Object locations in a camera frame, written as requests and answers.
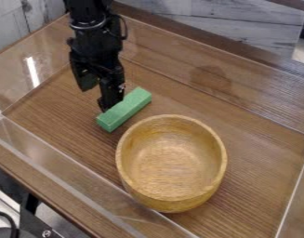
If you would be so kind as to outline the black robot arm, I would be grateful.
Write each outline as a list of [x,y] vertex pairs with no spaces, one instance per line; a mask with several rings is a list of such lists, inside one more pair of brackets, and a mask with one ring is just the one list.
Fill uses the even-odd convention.
[[69,65],[81,91],[99,86],[99,107],[105,112],[124,97],[124,68],[119,60],[128,37],[124,19],[112,10],[113,0],[65,0],[69,27]]

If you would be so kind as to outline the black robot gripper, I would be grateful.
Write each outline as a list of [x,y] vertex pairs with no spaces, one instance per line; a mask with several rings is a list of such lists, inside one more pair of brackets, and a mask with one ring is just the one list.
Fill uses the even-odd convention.
[[126,79],[119,53],[128,37],[127,23],[118,14],[107,14],[101,22],[73,20],[69,27],[75,32],[67,40],[72,73],[81,91],[99,84],[99,107],[107,112],[124,97]]

